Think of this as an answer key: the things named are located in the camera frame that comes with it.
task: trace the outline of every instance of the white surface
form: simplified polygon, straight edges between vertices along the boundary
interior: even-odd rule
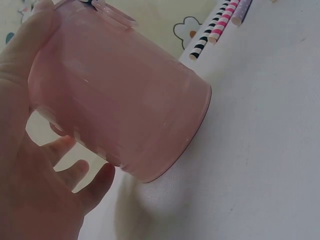
[[[152,183],[118,172],[79,239],[319,239],[319,12],[254,0],[196,63],[187,51],[213,90],[198,134]]]

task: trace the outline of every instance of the flower print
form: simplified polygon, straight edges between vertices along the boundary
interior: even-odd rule
[[[177,23],[173,27],[174,35],[182,41],[182,48],[186,49],[192,38],[201,27],[199,21],[193,16],[188,16],[183,23]]]

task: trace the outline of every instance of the paper straw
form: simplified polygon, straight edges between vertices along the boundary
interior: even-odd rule
[[[223,15],[221,16],[219,22],[215,25],[214,29],[210,33],[208,40],[210,43],[215,44],[222,33],[224,32],[229,20],[231,19],[232,14],[234,14],[240,0],[232,0],[227,7],[227,9],[224,11]]]
[[[239,6],[236,8],[231,18],[231,22],[234,25],[240,26],[242,24],[250,8],[251,3],[252,3],[252,0],[241,0],[241,2],[239,3]]]
[[[222,14],[227,9],[229,3],[230,3],[230,0],[225,0],[224,1],[224,3],[221,5],[220,9],[215,14],[215,16],[212,19],[212,21],[210,22],[210,24],[208,25],[208,27],[205,29],[204,33],[201,35],[201,37],[199,38],[198,42],[196,43],[196,45],[192,49],[191,53],[189,54],[189,58],[191,60],[195,61],[195,60],[197,60],[199,58],[202,50],[205,48],[205,46],[206,46],[206,44],[208,42],[208,37],[209,37],[211,31],[214,29],[214,27],[216,26],[216,24],[219,21],[220,17],[222,16]]]

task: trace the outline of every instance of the pink plastic cup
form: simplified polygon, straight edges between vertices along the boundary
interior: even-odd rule
[[[64,0],[29,77],[32,107],[142,182],[183,153],[207,112],[211,87],[133,30],[100,0]]]

